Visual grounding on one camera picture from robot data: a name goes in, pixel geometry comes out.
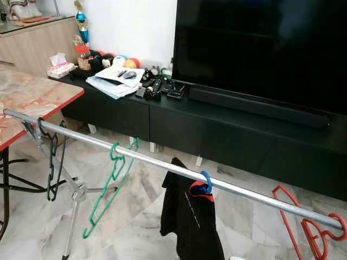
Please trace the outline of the small black box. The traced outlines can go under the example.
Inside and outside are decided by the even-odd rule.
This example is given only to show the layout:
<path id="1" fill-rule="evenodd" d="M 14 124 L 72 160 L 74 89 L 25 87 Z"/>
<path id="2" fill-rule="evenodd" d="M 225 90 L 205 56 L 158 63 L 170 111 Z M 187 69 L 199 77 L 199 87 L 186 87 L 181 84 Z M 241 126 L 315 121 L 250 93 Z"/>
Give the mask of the small black box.
<path id="1" fill-rule="evenodd" d="M 166 97 L 168 99 L 181 100 L 183 98 L 184 92 L 186 89 L 185 84 L 172 83 L 167 87 Z"/>

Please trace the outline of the black TV cabinet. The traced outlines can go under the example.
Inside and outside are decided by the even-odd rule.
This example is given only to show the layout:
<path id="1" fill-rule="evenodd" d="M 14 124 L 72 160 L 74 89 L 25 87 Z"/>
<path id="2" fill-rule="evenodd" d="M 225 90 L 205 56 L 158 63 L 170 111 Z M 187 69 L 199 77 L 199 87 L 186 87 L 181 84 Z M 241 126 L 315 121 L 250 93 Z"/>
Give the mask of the black TV cabinet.
<path id="1" fill-rule="evenodd" d="M 136 95 L 114 99 L 79 77 L 60 82 L 84 89 L 62 113 L 70 119 L 138 137 L 337 200 L 347 199 L 346 118 L 311 128 L 228 107 Z"/>

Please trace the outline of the black white plush toy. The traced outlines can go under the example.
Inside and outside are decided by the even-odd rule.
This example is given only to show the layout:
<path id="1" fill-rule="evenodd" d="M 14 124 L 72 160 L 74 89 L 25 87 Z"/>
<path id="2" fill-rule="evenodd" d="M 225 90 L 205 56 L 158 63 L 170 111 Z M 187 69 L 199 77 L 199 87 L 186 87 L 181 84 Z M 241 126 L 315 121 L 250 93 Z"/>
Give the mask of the black white plush toy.
<path id="1" fill-rule="evenodd" d="M 113 65 L 113 60 L 115 59 L 115 56 L 114 54 L 109 53 L 109 54 L 102 54 L 101 58 L 102 58 L 101 60 L 102 67 L 108 68 Z"/>

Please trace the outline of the orange ball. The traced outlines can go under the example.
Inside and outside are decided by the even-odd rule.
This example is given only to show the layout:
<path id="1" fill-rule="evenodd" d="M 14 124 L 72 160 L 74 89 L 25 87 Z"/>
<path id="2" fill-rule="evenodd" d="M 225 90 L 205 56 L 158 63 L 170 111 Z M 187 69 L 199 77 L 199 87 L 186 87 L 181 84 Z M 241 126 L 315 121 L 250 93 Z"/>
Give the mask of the orange ball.
<path id="1" fill-rule="evenodd" d="M 124 61 L 123 66 L 126 68 L 140 68 L 141 62 L 136 58 L 129 58 Z"/>

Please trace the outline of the white blue ball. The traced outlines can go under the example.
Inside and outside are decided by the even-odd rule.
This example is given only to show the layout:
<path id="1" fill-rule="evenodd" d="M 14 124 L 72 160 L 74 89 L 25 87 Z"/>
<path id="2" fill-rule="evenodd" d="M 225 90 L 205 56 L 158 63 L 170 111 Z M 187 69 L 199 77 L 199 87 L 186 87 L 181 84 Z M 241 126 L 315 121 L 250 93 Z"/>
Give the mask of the white blue ball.
<path id="1" fill-rule="evenodd" d="M 127 57 L 123 55 L 117 55 L 111 62 L 112 66 L 123 67 L 126 62 Z"/>

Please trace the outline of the green plastic hanger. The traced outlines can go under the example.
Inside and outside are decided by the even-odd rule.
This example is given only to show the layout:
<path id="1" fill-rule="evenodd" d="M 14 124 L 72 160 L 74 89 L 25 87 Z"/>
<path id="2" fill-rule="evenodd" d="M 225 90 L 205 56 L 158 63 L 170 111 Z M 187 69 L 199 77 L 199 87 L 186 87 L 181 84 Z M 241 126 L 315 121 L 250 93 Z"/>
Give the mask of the green plastic hanger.
<path id="1" fill-rule="evenodd" d="M 131 171 L 134 159 L 131 158 L 128 161 L 124 154 L 115 154 L 116 148 L 119 147 L 119 144 L 119 142 L 113 144 L 109 151 L 109 159 L 112 163 L 112 170 L 109 176 L 107 176 L 107 179 L 102 186 L 101 193 L 99 194 L 99 197 L 97 198 L 96 203 L 94 203 L 89 214 L 89 226 L 84 228 L 82 231 L 82 239 L 86 239 L 92 234 L 104 214 L 109 210 L 109 208 L 111 208 L 112 203 L 118 196 L 119 189 L 123 186 L 123 183 Z"/>

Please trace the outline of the black soundbar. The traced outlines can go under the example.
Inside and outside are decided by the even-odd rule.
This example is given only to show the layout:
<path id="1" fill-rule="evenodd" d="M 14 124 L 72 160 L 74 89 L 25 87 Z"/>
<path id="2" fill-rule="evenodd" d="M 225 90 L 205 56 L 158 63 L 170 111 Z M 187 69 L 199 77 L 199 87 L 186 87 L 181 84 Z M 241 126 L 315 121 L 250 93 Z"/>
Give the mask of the black soundbar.
<path id="1" fill-rule="evenodd" d="M 216 106 L 228 107 L 236 111 L 245 111 L 312 128 L 327 128 L 331 124 L 328 115 L 324 112 L 287 102 L 265 99 L 265 97 L 206 86 L 192 87 L 189 96 L 194 101 L 208 102 Z"/>

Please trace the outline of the red plastic hanger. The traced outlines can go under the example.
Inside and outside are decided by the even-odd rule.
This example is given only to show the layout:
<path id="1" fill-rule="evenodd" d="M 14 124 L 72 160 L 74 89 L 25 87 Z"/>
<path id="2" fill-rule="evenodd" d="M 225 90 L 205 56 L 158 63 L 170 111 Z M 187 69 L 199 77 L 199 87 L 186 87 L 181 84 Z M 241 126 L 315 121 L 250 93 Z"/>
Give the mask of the red plastic hanger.
<path id="1" fill-rule="evenodd" d="M 297 237 L 295 236 L 290 223 L 288 223 L 285 211 L 280 210 L 280 215 L 287 230 L 288 237 L 290 238 L 290 241 L 292 241 L 293 249 L 297 254 L 298 260 L 304 260 L 300 246 L 297 243 Z M 329 230 L 323 230 L 318 222 L 309 218 L 303 218 L 300 222 L 303 236 L 305 236 L 305 239 L 308 242 L 314 260 L 328 260 L 328 238 L 333 241 L 344 241 L 347 236 L 345 219 L 339 215 L 339 213 L 330 213 L 328 217 L 333 218 L 340 223 L 340 228 L 343 231 L 342 235 L 338 236 Z"/>

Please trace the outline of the black red plush toy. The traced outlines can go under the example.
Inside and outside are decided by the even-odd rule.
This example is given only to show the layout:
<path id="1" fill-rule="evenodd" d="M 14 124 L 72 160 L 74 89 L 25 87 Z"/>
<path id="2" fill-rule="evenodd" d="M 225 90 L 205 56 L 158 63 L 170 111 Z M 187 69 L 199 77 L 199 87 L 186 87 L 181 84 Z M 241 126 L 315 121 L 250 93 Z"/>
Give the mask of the black red plush toy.
<path id="1" fill-rule="evenodd" d="M 90 50 L 89 66 L 92 71 L 99 72 L 104 69 L 102 64 L 102 52 Z"/>

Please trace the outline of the white tissue box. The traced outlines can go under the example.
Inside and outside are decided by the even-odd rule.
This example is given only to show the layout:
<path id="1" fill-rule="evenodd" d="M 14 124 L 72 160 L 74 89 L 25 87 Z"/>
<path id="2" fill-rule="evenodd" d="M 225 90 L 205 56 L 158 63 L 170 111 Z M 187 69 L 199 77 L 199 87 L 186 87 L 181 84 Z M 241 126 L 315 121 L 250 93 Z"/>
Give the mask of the white tissue box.
<path id="1" fill-rule="evenodd" d="M 62 53 L 52 55 L 49 61 L 52 66 L 47 70 L 47 76 L 54 79 L 61 79 L 77 68 L 74 63 L 67 61 L 65 54 Z"/>

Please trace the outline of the white figurine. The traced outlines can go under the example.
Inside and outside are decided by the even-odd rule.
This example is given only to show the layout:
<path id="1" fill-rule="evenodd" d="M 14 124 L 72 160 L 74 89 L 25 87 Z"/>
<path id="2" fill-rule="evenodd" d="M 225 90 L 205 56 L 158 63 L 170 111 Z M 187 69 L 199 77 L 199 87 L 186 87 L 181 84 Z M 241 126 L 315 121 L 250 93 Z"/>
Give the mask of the white figurine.
<path id="1" fill-rule="evenodd" d="M 37 0 L 3 0 L 8 8 L 9 17 L 13 21 L 27 21 L 42 17 L 42 12 L 38 9 Z"/>

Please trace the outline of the light wooden sideboard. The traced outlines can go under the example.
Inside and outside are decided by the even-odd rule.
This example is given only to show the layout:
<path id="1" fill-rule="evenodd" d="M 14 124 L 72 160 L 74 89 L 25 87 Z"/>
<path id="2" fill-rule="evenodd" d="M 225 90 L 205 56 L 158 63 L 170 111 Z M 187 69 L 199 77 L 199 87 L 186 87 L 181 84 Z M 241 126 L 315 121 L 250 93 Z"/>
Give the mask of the light wooden sideboard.
<path id="1" fill-rule="evenodd" d="M 0 22 L 0 68 L 47 77 L 47 70 L 52 67 L 49 58 L 55 54 L 65 54 L 68 62 L 77 63 L 73 42 L 77 34 L 74 17 L 30 25 Z"/>

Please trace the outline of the black printed T-shirt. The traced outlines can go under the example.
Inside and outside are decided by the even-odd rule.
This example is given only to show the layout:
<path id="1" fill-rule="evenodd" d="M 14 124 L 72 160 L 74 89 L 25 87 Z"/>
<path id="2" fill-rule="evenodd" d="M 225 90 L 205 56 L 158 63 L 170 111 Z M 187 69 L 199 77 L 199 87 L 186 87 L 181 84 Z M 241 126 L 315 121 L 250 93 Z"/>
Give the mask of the black printed T-shirt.
<path id="1" fill-rule="evenodd" d="M 215 198 L 199 191 L 205 181 L 166 173 L 159 233 L 176 235 L 180 260 L 225 260 L 216 227 Z"/>

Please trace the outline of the blue plastic hanger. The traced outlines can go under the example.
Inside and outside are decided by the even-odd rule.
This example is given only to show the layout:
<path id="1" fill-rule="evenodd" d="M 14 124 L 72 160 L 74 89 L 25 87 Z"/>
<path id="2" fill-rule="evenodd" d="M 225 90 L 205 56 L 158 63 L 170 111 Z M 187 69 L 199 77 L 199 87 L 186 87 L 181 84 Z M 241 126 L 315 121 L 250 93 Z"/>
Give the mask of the blue plastic hanger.
<path id="1" fill-rule="evenodd" d="M 211 191 L 213 190 L 213 183 L 211 182 L 211 176 L 207 171 L 201 171 L 201 174 L 205 177 L 206 184 L 205 186 L 201 186 L 199 188 L 199 191 L 201 193 L 204 193 L 205 195 L 211 195 Z"/>

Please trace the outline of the silver clothes rack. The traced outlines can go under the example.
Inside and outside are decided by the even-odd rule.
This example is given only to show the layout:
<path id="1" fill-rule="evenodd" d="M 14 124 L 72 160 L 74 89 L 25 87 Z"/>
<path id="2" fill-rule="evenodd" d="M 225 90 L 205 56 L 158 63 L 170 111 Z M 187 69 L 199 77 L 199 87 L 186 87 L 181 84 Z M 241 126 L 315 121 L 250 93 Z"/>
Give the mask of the silver clothes rack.
<path id="1" fill-rule="evenodd" d="M 32 139 L 32 141 L 35 142 L 35 144 L 38 146 L 40 151 L 44 153 L 47 163 L 49 163 L 49 153 L 48 153 L 49 146 L 47 146 L 47 141 L 46 141 L 46 144 L 43 144 L 42 141 L 39 141 L 40 134 L 36 129 L 38 117 L 23 114 L 22 112 L 16 112 L 10 109 L 5 109 L 3 111 L 3 114 L 5 114 L 5 116 L 9 116 L 15 119 L 18 123 L 22 125 L 22 128 L 25 129 L 25 135 L 29 136 Z M 82 141 L 82 142 L 89 143 L 95 146 L 100 146 L 102 148 L 107 148 L 109 151 L 111 149 L 111 146 L 113 145 L 109 142 L 102 141 L 100 139 L 81 134 L 80 132 L 72 131 L 71 129 L 65 128 L 64 126 L 57 126 L 47 121 L 43 121 L 43 128 L 47 132 L 54 132 L 59 134 L 59 136 L 67 137 L 68 139 L 74 139 L 74 140 Z M 190 178 L 191 180 L 205 181 L 205 177 L 201 174 L 201 172 L 189 170 L 175 160 L 172 162 L 164 162 L 164 161 L 161 161 L 160 159 L 152 158 L 150 156 L 147 156 L 146 154 L 139 153 L 137 151 L 138 146 L 139 146 L 139 143 L 137 140 L 135 140 L 134 142 L 132 142 L 131 146 L 128 148 L 124 148 L 121 146 L 117 147 L 115 154 L 124 154 L 124 156 L 126 156 L 126 159 L 128 161 L 131 158 L 133 158 L 134 161 L 138 160 L 138 161 L 141 161 L 141 163 L 147 163 L 150 165 L 161 167 L 164 170 L 166 170 L 166 173 L 169 171 L 172 171 L 174 173 L 177 173 L 178 175 Z M 57 154 L 57 156 L 55 157 L 54 163 L 56 165 L 59 164 L 60 157 L 61 157 L 61 154 Z M 62 180 L 66 181 L 66 184 L 71 189 L 71 201 L 72 201 L 71 223 L 69 224 L 69 228 L 67 230 L 67 237 L 65 239 L 65 243 L 66 243 L 65 252 L 62 254 L 62 257 L 61 257 L 62 260 L 69 260 L 71 255 L 70 251 L 72 247 L 72 242 L 74 240 L 74 236 L 80 236 L 81 238 L 82 231 L 84 230 L 84 228 L 89 226 L 89 223 L 88 223 L 89 214 L 93 208 L 94 203 L 96 203 L 97 198 L 99 197 L 99 194 L 101 193 L 102 186 L 104 184 L 101 187 L 89 187 L 87 186 L 87 184 L 82 183 L 79 180 L 74 180 L 74 178 L 72 178 L 72 176 L 69 174 L 69 172 L 65 169 L 64 166 L 62 171 Z M 330 218 L 327 215 L 301 208 L 298 205 L 298 202 L 296 200 L 292 200 L 290 203 L 286 203 L 285 201 L 278 200 L 276 196 L 267 197 L 260 193 L 245 189 L 243 187 L 226 183 L 225 181 L 216 180 L 215 178 L 211 178 L 211 182 L 213 183 L 213 196 L 215 198 L 216 231 L 219 234 L 219 238 L 223 246 L 225 260 L 229 260 L 230 258 L 230 256 L 226 255 L 225 250 L 232 248 L 232 245 L 223 242 L 222 233 L 217 223 L 217 214 L 219 212 L 219 207 L 218 207 L 218 203 L 216 202 L 216 198 L 217 198 L 218 191 L 233 193 L 238 196 L 248 198 L 249 200 L 253 200 L 258 203 L 263 203 L 265 205 L 271 206 L 278 212 L 280 212 L 280 210 L 284 210 L 286 214 L 292 213 L 293 215 L 299 216 L 302 219 L 309 218 L 309 219 L 315 220 L 316 222 L 320 224 L 320 227 L 322 227 L 323 230 L 329 230 L 330 232 L 333 232 L 335 235 L 339 236 L 339 235 L 342 235 L 343 233 L 342 229 L 340 228 L 340 223 L 337 220 Z M 94 230 L 99 229 L 99 223 L 97 224 Z M 169 250 L 166 253 L 161 253 L 159 256 L 161 258 L 166 258 L 166 259 L 178 258 L 180 260 L 179 256 L 176 253 L 176 248 Z"/>

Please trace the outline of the black plastic hanger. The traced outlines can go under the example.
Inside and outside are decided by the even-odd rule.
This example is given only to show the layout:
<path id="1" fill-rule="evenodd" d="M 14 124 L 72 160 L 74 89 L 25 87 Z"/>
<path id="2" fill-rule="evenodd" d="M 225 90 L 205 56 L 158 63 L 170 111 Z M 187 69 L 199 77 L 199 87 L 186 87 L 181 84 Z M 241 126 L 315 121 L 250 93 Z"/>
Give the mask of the black plastic hanger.
<path id="1" fill-rule="evenodd" d="M 49 132 L 45 131 L 45 129 L 43 128 L 43 121 L 44 119 L 42 117 L 38 117 L 36 129 L 40 134 L 39 141 L 42 141 L 43 144 L 46 144 L 46 141 L 48 141 L 47 146 L 49 146 L 49 175 L 47 176 L 46 197 L 48 201 L 52 202 L 57 198 L 57 189 L 59 188 L 59 186 L 66 183 L 66 181 L 61 180 L 61 176 L 66 152 L 65 142 L 68 138 L 64 136 L 62 141 L 60 141 L 59 134 L 50 134 Z M 59 148 L 62 148 L 62 151 L 60 152 L 59 164 L 56 165 L 54 163 L 54 159 L 59 153 Z"/>

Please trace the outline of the white paper stack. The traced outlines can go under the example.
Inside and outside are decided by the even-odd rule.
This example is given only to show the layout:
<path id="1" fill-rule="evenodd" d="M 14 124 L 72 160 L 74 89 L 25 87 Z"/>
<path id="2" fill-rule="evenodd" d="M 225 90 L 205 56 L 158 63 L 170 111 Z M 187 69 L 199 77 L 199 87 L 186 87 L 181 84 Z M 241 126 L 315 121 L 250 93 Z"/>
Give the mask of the white paper stack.
<path id="1" fill-rule="evenodd" d="M 107 96 L 119 99 L 136 93 L 145 72 L 145 69 L 111 66 L 87 77 L 85 82 Z"/>

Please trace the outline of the blue gold trophy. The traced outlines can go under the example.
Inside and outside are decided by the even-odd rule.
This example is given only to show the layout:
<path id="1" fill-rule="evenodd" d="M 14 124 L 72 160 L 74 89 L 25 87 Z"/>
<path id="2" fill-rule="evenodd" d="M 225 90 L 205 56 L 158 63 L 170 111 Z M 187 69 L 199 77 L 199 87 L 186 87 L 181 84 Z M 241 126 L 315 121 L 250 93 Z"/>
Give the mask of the blue gold trophy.
<path id="1" fill-rule="evenodd" d="M 83 12 L 83 7 L 80 0 L 74 0 L 74 6 L 77 10 L 75 19 L 78 25 L 80 39 L 85 45 L 89 46 L 89 30 L 87 29 L 88 20 Z"/>

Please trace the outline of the marble folding table red edge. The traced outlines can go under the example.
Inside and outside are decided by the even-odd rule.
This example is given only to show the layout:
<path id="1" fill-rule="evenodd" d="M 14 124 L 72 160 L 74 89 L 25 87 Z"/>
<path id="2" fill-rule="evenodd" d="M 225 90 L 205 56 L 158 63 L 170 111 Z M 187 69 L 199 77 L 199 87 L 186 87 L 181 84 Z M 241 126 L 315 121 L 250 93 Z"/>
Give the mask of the marble folding table red edge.
<path id="1" fill-rule="evenodd" d="M 10 173 L 9 148 L 27 132 L 15 119 L 5 116 L 3 111 L 10 109 L 34 117 L 47 119 L 85 93 L 82 87 L 66 84 L 46 77 L 0 66 L 0 241 L 9 226 L 11 190 L 27 193 L 45 193 L 47 188 L 31 181 L 14 177 Z M 15 178 L 25 186 L 12 185 L 10 179 Z"/>

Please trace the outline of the black television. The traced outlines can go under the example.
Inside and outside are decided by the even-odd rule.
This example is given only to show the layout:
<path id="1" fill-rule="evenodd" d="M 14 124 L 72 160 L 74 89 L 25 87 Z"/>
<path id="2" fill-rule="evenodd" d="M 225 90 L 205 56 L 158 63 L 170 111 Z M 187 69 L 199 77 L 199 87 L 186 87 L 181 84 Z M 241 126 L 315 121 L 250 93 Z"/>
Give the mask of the black television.
<path id="1" fill-rule="evenodd" d="M 173 78 L 342 114 L 345 15 L 343 0 L 177 0 Z"/>

